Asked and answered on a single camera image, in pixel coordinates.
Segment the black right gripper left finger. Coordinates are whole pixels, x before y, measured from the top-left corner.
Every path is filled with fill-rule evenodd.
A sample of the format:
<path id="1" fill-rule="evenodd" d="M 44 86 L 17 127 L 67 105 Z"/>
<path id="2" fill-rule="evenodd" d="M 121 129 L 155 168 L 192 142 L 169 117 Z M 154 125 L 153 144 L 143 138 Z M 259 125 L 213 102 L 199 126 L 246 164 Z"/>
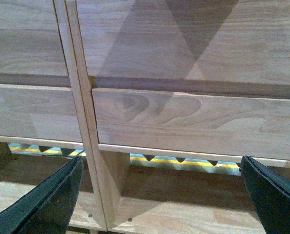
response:
<path id="1" fill-rule="evenodd" d="M 75 209 L 83 159 L 74 157 L 0 212 L 0 234 L 64 234 Z"/>

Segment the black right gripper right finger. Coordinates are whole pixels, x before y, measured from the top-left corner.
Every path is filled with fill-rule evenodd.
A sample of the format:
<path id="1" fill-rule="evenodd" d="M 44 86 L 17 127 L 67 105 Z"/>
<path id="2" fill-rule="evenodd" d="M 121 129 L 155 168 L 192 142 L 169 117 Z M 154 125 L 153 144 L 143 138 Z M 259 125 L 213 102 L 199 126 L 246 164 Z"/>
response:
<path id="1" fill-rule="evenodd" d="M 290 180 L 250 156 L 240 172 L 265 232 L 290 234 Z"/>

